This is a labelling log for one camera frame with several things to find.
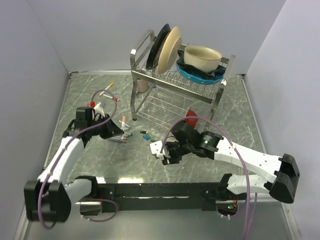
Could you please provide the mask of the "red cap marker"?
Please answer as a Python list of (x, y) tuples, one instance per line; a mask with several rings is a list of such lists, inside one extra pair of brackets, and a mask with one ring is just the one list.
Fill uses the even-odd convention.
[(112, 96), (107, 95), (107, 94), (103, 94), (102, 96), (105, 97), (105, 98), (108, 98), (108, 99), (115, 100), (116, 102), (119, 102), (119, 101), (120, 101), (117, 97), (112, 97)]

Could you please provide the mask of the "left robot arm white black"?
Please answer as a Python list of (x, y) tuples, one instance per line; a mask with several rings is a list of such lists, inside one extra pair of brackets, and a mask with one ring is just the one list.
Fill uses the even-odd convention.
[(66, 185), (68, 176), (91, 138), (98, 136), (106, 140), (122, 134), (124, 131), (103, 108), (78, 107), (49, 165), (36, 180), (29, 180), (24, 186), (27, 219), (42, 224), (64, 223), (74, 203), (82, 198), (95, 200), (100, 193), (95, 176), (78, 176)]

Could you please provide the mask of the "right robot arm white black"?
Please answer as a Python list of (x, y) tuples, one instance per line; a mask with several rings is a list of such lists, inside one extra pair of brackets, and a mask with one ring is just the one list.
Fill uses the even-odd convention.
[(242, 193), (269, 194), (275, 200), (292, 204), (300, 179), (295, 158), (269, 155), (232, 142), (224, 133), (198, 132), (185, 119), (174, 124), (169, 132), (175, 141), (163, 139), (152, 152), (163, 165), (177, 164), (187, 154), (208, 158), (243, 168), (244, 175), (225, 174), (219, 195), (230, 199)]

